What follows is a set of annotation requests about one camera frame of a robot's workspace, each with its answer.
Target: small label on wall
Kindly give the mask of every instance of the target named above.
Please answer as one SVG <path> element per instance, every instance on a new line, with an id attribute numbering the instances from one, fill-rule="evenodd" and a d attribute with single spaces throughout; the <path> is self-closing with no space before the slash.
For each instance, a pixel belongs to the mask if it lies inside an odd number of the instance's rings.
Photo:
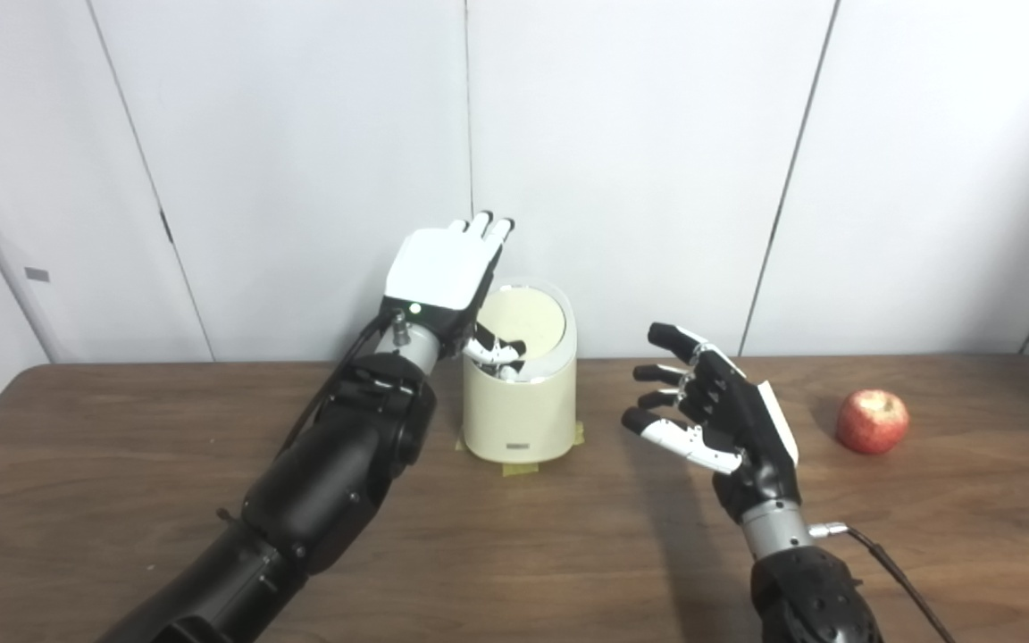
<path id="1" fill-rule="evenodd" d="M 30 281 L 45 281 L 46 284 L 50 282 L 50 274 L 46 270 L 41 267 L 26 267 L 26 278 Z"/>

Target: robotic arm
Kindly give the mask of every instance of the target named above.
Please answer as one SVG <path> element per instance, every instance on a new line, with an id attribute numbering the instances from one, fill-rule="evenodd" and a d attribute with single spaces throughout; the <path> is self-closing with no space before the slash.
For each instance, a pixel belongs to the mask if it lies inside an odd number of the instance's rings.
<path id="1" fill-rule="evenodd" d="M 248 490 L 241 515 L 218 511 L 221 536 L 99 643 L 252 643 L 338 561 L 420 456 L 436 406 L 426 382 L 434 363 L 465 353 L 517 367 L 525 353 L 475 322 L 512 228 L 483 212 L 403 242 L 380 314 Z M 356 357 L 377 332 L 376 350 Z"/>
<path id="2" fill-rule="evenodd" d="M 689 369 L 639 366 L 638 382 L 671 387 L 638 399 L 622 417 L 649 442 L 714 471 L 721 507 L 752 552 L 752 604 L 765 643 L 883 643 L 849 567 L 814 537 L 846 530 L 809 526 L 801 515 L 795 439 L 769 383 L 755 386 L 717 347 L 678 326 L 653 324 L 649 342 Z M 673 406 L 690 423 L 650 408 Z"/>

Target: apple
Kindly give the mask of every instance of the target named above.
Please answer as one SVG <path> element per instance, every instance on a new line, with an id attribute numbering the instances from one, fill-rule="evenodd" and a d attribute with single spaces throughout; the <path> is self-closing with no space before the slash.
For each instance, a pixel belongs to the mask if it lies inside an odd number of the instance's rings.
<path id="1" fill-rule="evenodd" d="M 880 389 L 849 395 L 836 420 L 836 438 L 857 453 L 885 453 L 908 432 L 908 407 L 895 394 Z"/>

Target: black cable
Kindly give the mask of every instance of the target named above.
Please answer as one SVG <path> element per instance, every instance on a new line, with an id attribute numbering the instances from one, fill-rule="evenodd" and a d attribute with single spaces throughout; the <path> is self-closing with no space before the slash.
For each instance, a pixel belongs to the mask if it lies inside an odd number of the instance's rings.
<path id="1" fill-rule="evenodd" d="M 899 586 L 902 586 L 908 596 L 911 596 L 912 601 L 915 601 L 916 606 L 919 607 L 919 611 L 923 612 L 925 617 L 927 617 L 927 622 L 930 622 L 931 627 L 935 628 L 935 632 L 938 632 L 939 638 L 947 640 L 947 643 L 955 643 L 955 638 L 952 638 L 951 632 L 947 631 L 944 621 L 941 621 L 939 617 L 936 617 L 935 612 L 931 610 L 931 607 L 927 606 L 927 601 L 924 599 L 923 594 L 920 594 L 915 586 L 912 586 L 907 575 L 903 575 L 903 571 L 899 569 L 898 565 L 895 565 L 895 561 L 887 555 L 887 551 L 881 545 L 873 542 L 871 538 L 864 536 L 860 530 L 853 528 L 852 525 L 847 525 L 847 528 L 849 528 L 847 534 L 860 541 L 860 545 L 864 545 L 864 548 L 868 549 L 868 553 L 873 555 L 874 559 L 877 559 L 879 565 L 887 570 L 887 573 L 891 574 L 891 577 L 899 583 Z"/>
<path id="2" fill-rule="evenodd" d="M 340 361 L 335 363 L 335 368 L 331 370 L 331 374 L 328 376 L 328 379 L 325 380 L 325 382 L 323 382 L 323 386 L 320 387 L 320 390 L 315 392 L 315 395 L 313 395 L 312 399 L 309 400 L 308 406 L 304 407 L 299 418 L 296 419 L 296 423 L 293 424 L 293 428 L 291 428 L 288 432 L 288 436 L 285 438 L 285 443 L 281 444 L 281 451 L 277 451 L 277 457 L 281 457 L 281 453 L 288 451 L 288 448 L 291 446 L 293 442 L 296 442 L 296 438 L 301 433 L 304 424 L 308 422 L 312 413 L 322 406 L 323 402 L 325 402 L 325 398 L 331 394 L 331 389 L 334 389 L 335 383 L 338 383 L 340 378 L 340 373 L 348 367 L 349 363 L 352 362 L 352 359 L 355 359 L 355 354 L 358 354 L 360 349 L 363 348 L 363 345 L 366 345 L 366 343 L 370 341 L 372 334 L 379 332 L 379 330 L 387 328 L 388 322 L 391 322 L 392 317 L 395 316 L 395 310 L 384 309 L 381 310 L 380 314 L 376 315 L 371 321 L 368 321 L 366 326 L 363 326 L 363 329 L 360 330 L 360 334 L 348 349 L 348 353 L 344 354 L 343 358 L 340 358 Z"/>

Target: black robotic arm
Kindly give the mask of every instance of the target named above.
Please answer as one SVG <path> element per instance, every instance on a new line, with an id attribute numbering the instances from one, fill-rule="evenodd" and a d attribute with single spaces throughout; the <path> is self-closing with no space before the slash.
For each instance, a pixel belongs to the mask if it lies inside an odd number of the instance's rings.
<path id="1" fill-rule="evenodd" d="M 218 511 L 221 536 L 99 643 L 252 643 L 311 575 L 338 561 L 420 456 L 437 359 L 465 351 L 507 363 L 524 353 L 522 342 L 475 324 L 512 227 L 481 213 L 407 238 L 380 314 L 248 490 L 241 515 Z M 383 333 L 376 350 L 356 357 L 375 333 Z"/>

